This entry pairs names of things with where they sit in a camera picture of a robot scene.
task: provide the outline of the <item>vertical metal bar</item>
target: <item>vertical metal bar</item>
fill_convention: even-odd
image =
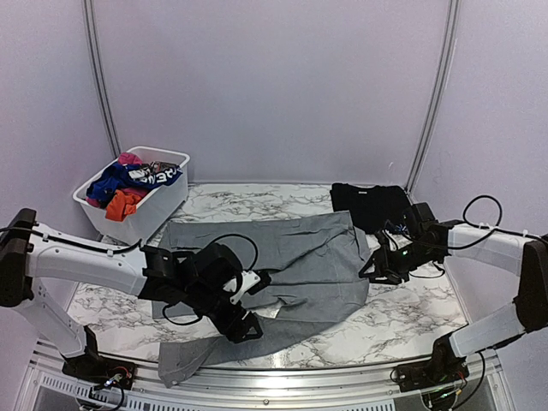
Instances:
[[[93,78],[95,80],[95,88],[98,93],[99,107],[103,116],[104,127],[107,138],[109,140],[112,156],[117,158],[122,152],[120,141],[116,133],[114,117],[110,109],[108,93],[106,91],[106,83],[104,82],[103,65],[101,63],[101,55],[99,52],[97,26],[95,22],[95,8],[92,0],[83,0],[84,7],[84,23],[86,25],[87,44],[89,47],[90,60],[92,62]]]
[[[430,104],[426,113],[425,123],[420,135],[419,145],[415,153],[413,165],[409,171],[408,182],[405,189],[408,193],[413,193],[414,188],[419,178],[420,169],[426,158],[426,151],[432,139],[436,118],[438,116],[439,105],[441,103],[445,84],[449,77],[451,58],[455,49],[456,27],[458,22],[458,13],[460,8],[460,0],[450,0],[447,21],[445,23],[444,44],[442,47],[441,56],[439,58],[438,74],[436,83],[430,98]]]

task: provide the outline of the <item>wall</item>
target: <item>wall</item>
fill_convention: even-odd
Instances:
[[[97,2],[123,147],[198,182],[403,184],[447,1]]]
[[[415,197],[437,217],[460,217],[477,194],[504,207],[502,226],[548,232],[548,7],[545,2],[462,2],[456,54]],[[475,221],[496,220],[479,205]],[[510,301],[518,280],[448,259],[473,319]],[[499,350],[516,409],[548,409],[548,331]]]
[[[2,2],[0,50],[0,227],[30,207],[52,227],[93,238],[71,193],[110,160],[110,150],[80,2]],[[71,285],[48,283],[61,303]],[[0,308],[0,330],[0,408],[10,410],[36,332],[7,308]]]

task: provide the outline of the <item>laundry basket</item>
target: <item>laundry basket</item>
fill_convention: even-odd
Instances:
[[[143,160],[143,163],[161,161],[179,164],[182,170],[182,176],[170,186],[160,186],[153,189],[139,202],[137,205],[137,212],[127,216],[122,222],[108,220],[105,216],[106,210],[93,207],[86,202],[87,188],[101,176],[104,169],[117,160],[106,165],[95,176],[82,184],[82,186],[74,192],[73,199],[81,205],[86,212],[87,217],[99,233],[108,235],[109,237],[123,241],[127,244],[133,244],[139,239],[144,241],[148,240],[171,213],[187,199],[187,163],[190,160],[190,157],[183,152],[171,152],[144,146],[131,148],[128,152],[132,152],[139,156],[139,158]]]

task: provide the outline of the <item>marble tabletop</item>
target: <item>marble tabletop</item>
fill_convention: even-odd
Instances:
[[[187,202],[171,219],[187,223],[249,221],[327,212],[332,212],[329,186],[206,184],[191,187]],[[149,244],[158,244],[163,229]],[[373,236],[367,240],[372,249],[378,246]],[[439,273],[425,265],[414,274],[436,277]],[[257,313],[274,317],[278,308]],[[158,359],[161,342],[217,335],[209,320],[178,327],[152,319],[150,301],[89,284],[79,285],[68,313],[90,326],[101,351],[144,360]],[[278,353],[220,366],[314,368],[400,360],[430,354],[435,338],[465,324],[447,276],[412,278],[396,287],[372,284],[366,305],[342,323]]]

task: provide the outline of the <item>gray cloth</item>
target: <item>gray cloth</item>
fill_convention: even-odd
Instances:
[[[254,269],[268,270],[272,285],[256,295],[246,295],[246,308],[282,302],[275,319],[259,318],[265,333],[259,340],[233,344],[225,337],[160,344],[158,374],[166,386],[184,381],[200,367],[273,354],[317,335],[343,321],[366,302],[369,282],[358,271],[369,256],[365,233],[355,229],[347,211],[298,220],[245,223],[169,223],[160,247],[203,247],[216,237],[236,233],[258,245]],[[226,244],[249,264],[253,248],[240,238]],[[153,304],[161,317],[164,304]],[[168,314],[190,314],[187,306],[172,307]]]

